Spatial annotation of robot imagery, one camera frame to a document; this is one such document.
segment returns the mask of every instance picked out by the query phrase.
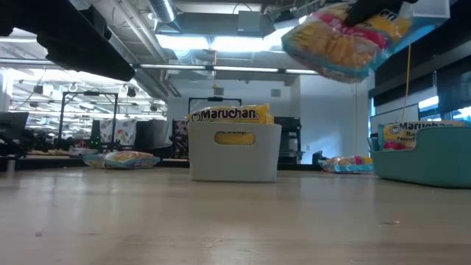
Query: yellow cable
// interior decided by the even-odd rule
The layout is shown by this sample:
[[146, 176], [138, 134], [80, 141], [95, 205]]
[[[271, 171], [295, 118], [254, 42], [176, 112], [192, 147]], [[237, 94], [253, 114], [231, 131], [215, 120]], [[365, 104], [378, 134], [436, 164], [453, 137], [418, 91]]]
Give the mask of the yellow cable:
[[404, 122], [404, 118], [406, 117], [407, 95], [409, 94], [409, 81], [410, 81], [410, 78], [411, 78], [411, 50], [412, 50], [412, 45], [411, 45], [411, 42], [409, 41], [409, 53], [408, 53], [408, 57], [407, 57], [406, 96], [404, 98], [404, 109], [403, 109], [402, 122]]

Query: computer monitor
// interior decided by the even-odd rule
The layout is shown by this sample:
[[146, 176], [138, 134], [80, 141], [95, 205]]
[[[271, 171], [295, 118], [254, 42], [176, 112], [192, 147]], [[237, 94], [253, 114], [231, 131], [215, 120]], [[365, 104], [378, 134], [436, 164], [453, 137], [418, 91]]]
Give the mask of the computer monitor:
[[16, 140], [21, 137], [29, 113], [0, 113], [0, 137]]

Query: wooden table surface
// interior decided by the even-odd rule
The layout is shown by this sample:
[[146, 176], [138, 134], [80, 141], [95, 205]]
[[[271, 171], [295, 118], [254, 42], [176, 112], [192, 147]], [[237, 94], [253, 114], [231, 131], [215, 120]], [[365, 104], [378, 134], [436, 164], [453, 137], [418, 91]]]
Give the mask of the wooden table surface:
[[16, 177], [0, 180], [1, 265], [471, 262], [468, 190], [314, 172], [272, 184], [164, 168]]

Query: bin handle cutout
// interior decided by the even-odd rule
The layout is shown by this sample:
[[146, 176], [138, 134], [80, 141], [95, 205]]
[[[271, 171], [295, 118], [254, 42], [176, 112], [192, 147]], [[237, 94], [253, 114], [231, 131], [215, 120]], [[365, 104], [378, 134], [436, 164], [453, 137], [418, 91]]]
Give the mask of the bin handle cutout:
[[214, 134], [214, 142], [221, 145], [251, 146], [255, 143], [255, 135], [251, 132], [223, 132]]

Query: noodle package on table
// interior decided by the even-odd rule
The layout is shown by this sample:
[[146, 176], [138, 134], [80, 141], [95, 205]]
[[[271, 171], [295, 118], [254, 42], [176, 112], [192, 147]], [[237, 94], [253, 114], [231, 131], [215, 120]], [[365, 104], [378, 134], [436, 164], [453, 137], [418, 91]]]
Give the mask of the noodle package on table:
[[390, 10], [346, 26], [350, 8], [348, 3], [333, 4], [310, 14], [282, 37], [283, 49], [324, 77], [354, 83], [368, 77], [407, 35], [421, 27]]
[[[205, 107], [188, 115], [189, 122], [212, 121], [230, 123], [274, 124], [270, 105]], [[255, 136], [249, 132], [217, 132], [214, 141], [223, 145], [251, 145]]]
[[86, 155], [83, 161], [95, 169], [150, 169], [160, 162], [160, 158], [145, 152], [120, 151]]
[[380, 150], [414, 149], [417, 141], [417, 132], [422, 128], [441, 126], [469, 127], [470, 125], [467, 121], [406, 121], [379, 125], [378, 143]]

